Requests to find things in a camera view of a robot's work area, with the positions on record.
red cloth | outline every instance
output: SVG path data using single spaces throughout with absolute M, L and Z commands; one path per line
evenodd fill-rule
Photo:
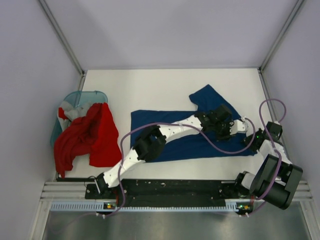
M 107 103 L 95 103 L 86 116 L 73 120 L 54 143 L 55 169 L 65 177 L 76 156 L 90 154 L 90 165 L 113 167 L 122 158 L 118 130 Z

wall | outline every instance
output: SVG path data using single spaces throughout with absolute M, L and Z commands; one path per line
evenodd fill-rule
M 283 121 L 292 160 L 303 167 L 320 207 L 320 1 L 307 0 L 265 71 L 273 97 L 287 105 Z
M 0 3 L 0 239 L 25 239 L 55 165 L 50 135 L 79 76 L 35 0 Z
M 259 67 L 297 0 L 47 0 L 84 69 Z

